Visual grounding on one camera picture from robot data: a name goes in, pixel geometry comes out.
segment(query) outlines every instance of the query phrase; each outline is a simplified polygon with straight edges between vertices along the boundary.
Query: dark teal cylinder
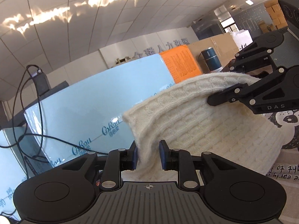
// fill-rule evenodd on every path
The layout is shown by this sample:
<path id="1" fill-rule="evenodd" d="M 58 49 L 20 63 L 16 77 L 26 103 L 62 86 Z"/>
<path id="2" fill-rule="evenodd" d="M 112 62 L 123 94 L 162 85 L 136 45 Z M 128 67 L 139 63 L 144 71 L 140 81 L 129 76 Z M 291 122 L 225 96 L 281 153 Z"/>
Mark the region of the dark teal cylinder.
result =
<path id="1" fill-rule="evenodd" d="M 219 72 L 223 69 L 214 48 L 209 47 L 203 50 L 201 54 L 203 55 L 210 72 Z"/>

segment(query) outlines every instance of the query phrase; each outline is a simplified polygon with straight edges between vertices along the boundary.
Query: light blue box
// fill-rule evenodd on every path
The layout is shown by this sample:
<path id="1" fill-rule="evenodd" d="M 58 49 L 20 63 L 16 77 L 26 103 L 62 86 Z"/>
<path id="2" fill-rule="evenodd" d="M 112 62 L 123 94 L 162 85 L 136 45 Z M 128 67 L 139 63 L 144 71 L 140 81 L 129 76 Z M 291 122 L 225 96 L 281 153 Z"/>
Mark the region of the light blue box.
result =
<path id="1" fill-rule="evenodd" d="M 129 148 L 134 137 L 123 112 L 172 85 L 159 54 L 103 71 L 41 101 L 44 135 L 103 153 Z M 38 104 L 26 110 L 25 118 L 31 131 L 41 134 Z M 42 150 L 52 166 L 86 153 L 46 138 Z"/>
<path id="2" fill-rule="evenodd" d="M 18 139 L 25 132 L 25 127 L 15 127 L 16 138 Z M 11 146 L 15 143 L 13 129 L 3 129 L 0 131 L 0 145 Z M 38 153 L 39 146 L 33 136 L 25 136 L 20 142 L 21 149 L 29 156 Z M 25 157 L 26 167 L 29 177 L 33 177 L 47 170 L 52 166 L 49 163 L 41 163 Z M 24 161 L 17 146 L 0 149 L 0 213 L 12 213 L 15 210 L 13 204 L 13 193 L 16 187 L 27 179 Z M 20 220 L 16 212 L 12 218 Z"/>

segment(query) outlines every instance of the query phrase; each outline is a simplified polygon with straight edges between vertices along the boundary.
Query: light fixture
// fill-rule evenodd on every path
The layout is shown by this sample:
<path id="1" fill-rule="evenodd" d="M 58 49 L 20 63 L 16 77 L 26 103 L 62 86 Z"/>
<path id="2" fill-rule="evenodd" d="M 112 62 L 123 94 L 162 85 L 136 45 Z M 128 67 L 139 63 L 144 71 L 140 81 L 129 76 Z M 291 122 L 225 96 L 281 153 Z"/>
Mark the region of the light fixture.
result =
<path id="1" fill-rule="evenodd" d="M 247 0 L 246 3 L 251 6 L 253 4 L 253 1 Z"/>

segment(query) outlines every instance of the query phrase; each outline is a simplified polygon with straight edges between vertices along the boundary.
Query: cream knit fabric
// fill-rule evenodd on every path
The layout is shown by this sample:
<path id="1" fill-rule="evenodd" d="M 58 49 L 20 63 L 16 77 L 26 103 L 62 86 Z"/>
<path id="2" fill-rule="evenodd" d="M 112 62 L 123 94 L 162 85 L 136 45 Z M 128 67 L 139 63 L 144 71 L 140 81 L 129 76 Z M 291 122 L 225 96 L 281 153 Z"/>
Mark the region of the cream knit fabric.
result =
<path id="1" fill-rule="evenodd" d="M 266 174 L 285 144 L 280 129 L 262 115 L 254 115 L 240 102 L 216 107 L 207 97 L 237 83 L 258 79 L 245 74 L 220 72 L 176 84 L 124 113 L 138 147 L 138 165 L 122 172 L 128 181 L 174 181 L 177 172 L 163 171 L 159 141 L 192 155 L 211 151 L 233 162 Z"/>

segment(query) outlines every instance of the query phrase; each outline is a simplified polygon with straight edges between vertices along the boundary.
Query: orange paper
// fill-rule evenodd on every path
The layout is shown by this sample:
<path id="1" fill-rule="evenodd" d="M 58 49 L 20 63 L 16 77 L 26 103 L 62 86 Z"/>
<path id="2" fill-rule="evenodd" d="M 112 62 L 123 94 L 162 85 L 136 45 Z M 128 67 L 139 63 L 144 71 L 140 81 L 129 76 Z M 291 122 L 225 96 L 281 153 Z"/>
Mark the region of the orange paper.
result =
<path id="1" fill-rule="evenodd" d="M 166 50 L 160 55 L 175 83 L 202 74 L 187 45 Z"/>

